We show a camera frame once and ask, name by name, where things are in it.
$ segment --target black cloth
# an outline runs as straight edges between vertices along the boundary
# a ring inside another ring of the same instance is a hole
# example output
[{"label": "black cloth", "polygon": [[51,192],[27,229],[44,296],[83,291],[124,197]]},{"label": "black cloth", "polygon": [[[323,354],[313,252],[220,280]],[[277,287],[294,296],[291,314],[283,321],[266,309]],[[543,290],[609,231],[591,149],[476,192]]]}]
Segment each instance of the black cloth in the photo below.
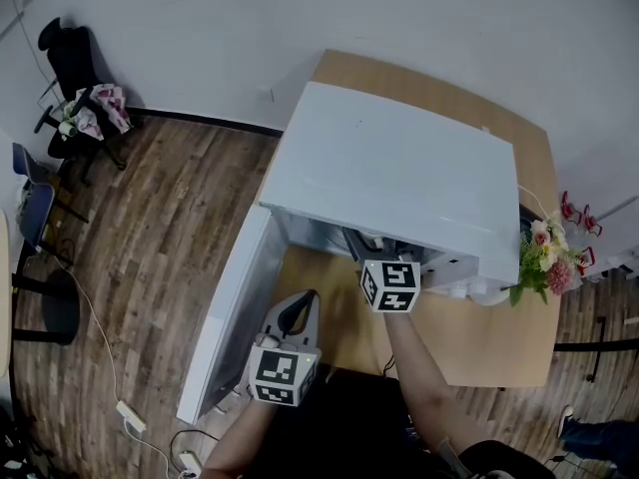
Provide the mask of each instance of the black cloth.
[{"label": "black cloth", "polygon": [[[396,380],[339,370],[325,383],[326,374],[321,368],[299,407],[278,409],[245,477],[456,477],[441,458],[426,452]],[[554,477],[496,441],[474,445],[459,458],[473,473]]]}]

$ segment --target baseboard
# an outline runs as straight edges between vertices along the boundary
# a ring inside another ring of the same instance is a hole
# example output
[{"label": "baseboard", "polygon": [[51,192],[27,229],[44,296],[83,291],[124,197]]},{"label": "baseboard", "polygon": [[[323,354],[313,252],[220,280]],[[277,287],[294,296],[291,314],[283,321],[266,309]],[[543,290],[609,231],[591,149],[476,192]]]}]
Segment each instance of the baseboard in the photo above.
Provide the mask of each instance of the baseboard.
[{"label": "baseboard", "polygon": [[256,126],[253,124],[239,123],[237,121],[227,121],[226,119],[216,119],[214,117],[195,116],[193,114],[182,114],[180,112],[165,112],[164,110],[150,110],[147,108],[127,107],[127,112],[133,116],[150,116],[164,117],[165,119],[178,119],[180,121],[189,121],[191,123],[208,124],[211,126],[219,126],[220,128],[230,128],[232,130],[240,130],[242,132],[255,133],[258,135],[266,135],[267,137],[280,138],[283,134],[281,130],[273,130],[264,126]]}]

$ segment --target person's leg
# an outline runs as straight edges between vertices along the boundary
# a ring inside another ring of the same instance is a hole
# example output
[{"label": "person's leg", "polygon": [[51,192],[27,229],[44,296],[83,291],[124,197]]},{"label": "person's leg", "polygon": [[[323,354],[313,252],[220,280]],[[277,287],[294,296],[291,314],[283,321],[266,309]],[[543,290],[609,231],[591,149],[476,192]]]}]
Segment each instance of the person's leg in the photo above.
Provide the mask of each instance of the person's leg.
[{"label": "person's leg", "polygon": [[580,458],[610,460],[621,469],[633,460],[639,446],[639,424],[622,420],[583,424],[567,418],[559,439],[566,451]]},{"label": "person's leg", "polygon": [[606,448],[599,445],[564,442],[563,450],[567,453],[572,453],[581,459],[597,459],[599,461],[610,460]]},{"label": "person's leg", "polygon": [[561,438],[561,433],[563,433],[563,426],[567,420],[572,419],[572,415],[574,414],[575,409],[568,405],[561,412],[561,418],[559,419],[559,426],[557,428],[557,438]]}]

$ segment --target pink flower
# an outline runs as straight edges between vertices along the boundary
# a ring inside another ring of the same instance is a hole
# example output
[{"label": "pink flower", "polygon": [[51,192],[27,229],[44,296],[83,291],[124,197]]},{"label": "pink flower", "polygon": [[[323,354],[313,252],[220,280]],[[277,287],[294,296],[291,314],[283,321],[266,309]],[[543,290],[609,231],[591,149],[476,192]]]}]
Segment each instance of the pink flower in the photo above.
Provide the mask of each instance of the pink flower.
[{"label": "pink flower", "polygon": [[557,296],[563,294],[568,290],[568,287],[570,287],[573,274],[574,268],[572,264],[563,257],[558,259],[546,274],[548,287],[550,287],[550,290]]},{"label": "pink flower", "polygon": [[550,242],[550,232],[548,231],[548,225],[546,222],[536,220],[532,223],[532,239],[535,244],[542,246],[543,244]]}]

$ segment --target black chair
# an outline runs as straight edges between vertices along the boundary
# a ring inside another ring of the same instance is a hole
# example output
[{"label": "black chair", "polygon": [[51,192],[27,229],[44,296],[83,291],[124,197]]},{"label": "black chair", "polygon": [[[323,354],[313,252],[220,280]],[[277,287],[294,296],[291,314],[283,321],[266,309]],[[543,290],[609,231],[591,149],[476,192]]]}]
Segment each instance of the black chair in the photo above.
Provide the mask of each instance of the black chair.
[{"label": "black chair", "polygon": [[56,73],[60,90],[68,102],[75,101],[76,92],[84,90],[82,97],[76,103],[72,116],[75,116],[83,107],[91,110],[97,118],[102,130],[104,140],[100,141],[83,133],[77,133],[74,137],[63,139],[58,130],[60,122],[51,117],[53,106],[47,108],[38,121],[34,133],[38,133],[44,124],[56,129],[56,133],[49,145],[49,156],[61,160],[75,159],[79,156],[86,157],[82,170],[81,180],[87,186],[91,183],[87,179],[89,169],[100,150],[103,150],[113,163],[124,171],[127,164],[120,160],[108,145],[109,139],[120,135],[107,113],[89,99],[91,89],[101,84],[93,68],[91,57],[91,44],[89,31],[86,27],[62,28],[60,18],[49,23],[40,33],[38,48],[47,51],[47,58]]},{"label": "black chair", "polygon": [[13,144],[13,171],[27,176],[31,184],[31,194],[24,205],[18,223],[23,238],[34,250],[41,248],[66,264],[72,265],[68,258],[57,253],[54,246],[42,240],[49,214],[55,205],[85,224],[89,221],[56,197],[55,189],[49,183],[48,172],[31,158],[26,149],[15,143]]}]

